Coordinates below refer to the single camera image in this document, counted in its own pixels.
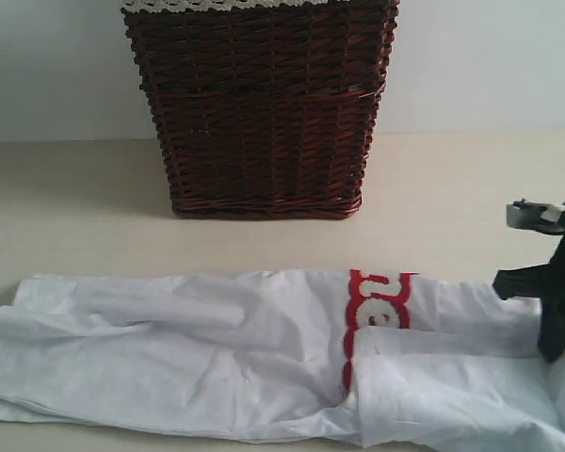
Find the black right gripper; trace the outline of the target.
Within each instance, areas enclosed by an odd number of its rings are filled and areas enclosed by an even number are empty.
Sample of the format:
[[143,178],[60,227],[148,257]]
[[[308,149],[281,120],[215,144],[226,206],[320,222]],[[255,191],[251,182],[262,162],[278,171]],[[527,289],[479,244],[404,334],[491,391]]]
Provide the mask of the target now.
[[538,350],[548,363],[565,351],[565,234],[548,266],[498,270],[492,289],[500,299],[542,299]]

